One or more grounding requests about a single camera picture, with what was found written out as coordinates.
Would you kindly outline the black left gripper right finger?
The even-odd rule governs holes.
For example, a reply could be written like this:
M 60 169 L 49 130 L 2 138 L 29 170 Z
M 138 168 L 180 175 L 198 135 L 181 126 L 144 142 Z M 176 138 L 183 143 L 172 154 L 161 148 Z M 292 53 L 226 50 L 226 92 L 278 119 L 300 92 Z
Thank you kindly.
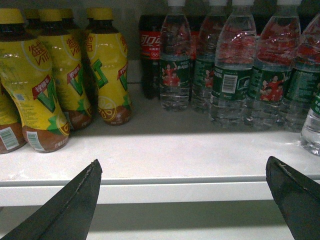
M 295 240 L 320 238 L 320 184 L 274 156 L 266 163 L 273 200 Z

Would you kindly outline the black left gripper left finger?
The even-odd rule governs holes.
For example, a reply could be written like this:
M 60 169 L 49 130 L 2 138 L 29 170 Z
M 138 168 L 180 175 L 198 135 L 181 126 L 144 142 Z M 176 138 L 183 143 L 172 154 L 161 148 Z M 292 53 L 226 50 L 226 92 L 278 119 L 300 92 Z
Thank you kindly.
M 3 240 L 85 240 L 95 213 L 102 167 L 97 159 Z

